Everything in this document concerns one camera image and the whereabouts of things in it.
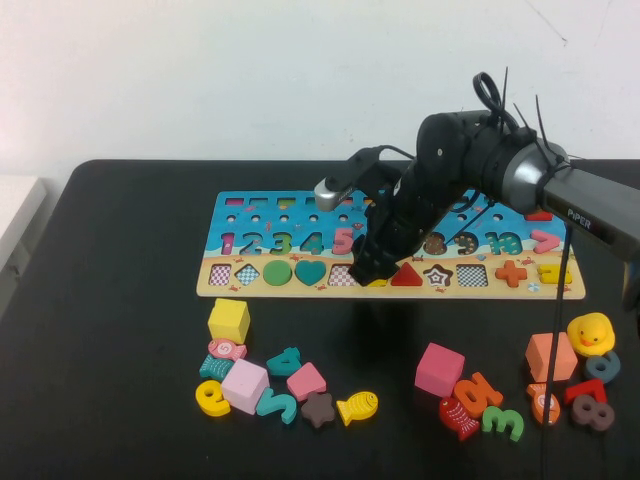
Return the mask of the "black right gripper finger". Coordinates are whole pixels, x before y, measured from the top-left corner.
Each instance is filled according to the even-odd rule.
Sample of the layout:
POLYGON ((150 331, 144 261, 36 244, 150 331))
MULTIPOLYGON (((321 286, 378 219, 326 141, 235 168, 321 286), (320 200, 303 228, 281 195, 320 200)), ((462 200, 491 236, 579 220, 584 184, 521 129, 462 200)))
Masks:
POLYGON ((399 270, 397 265, 398 261, 399 257, 393 253, 376 252, 372 258, 376 277, 379 279, 389 279, 393 277, 399 270))
POLYGON ((375 280, 375 262, 366 248, 364 239, 356 239, 352 245, 353 262, 349 275, 361 286, 368 286, 375 280))

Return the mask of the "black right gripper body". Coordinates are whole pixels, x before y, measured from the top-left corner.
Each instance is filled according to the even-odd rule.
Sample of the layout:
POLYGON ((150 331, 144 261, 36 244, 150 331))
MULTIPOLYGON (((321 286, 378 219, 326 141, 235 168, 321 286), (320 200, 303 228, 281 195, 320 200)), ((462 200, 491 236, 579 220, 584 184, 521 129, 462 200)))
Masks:
POLYGON ((367 210, 367 254, 376 260, 410 256, 464 192, 465 184, 446 171, 413 161, 367 210))

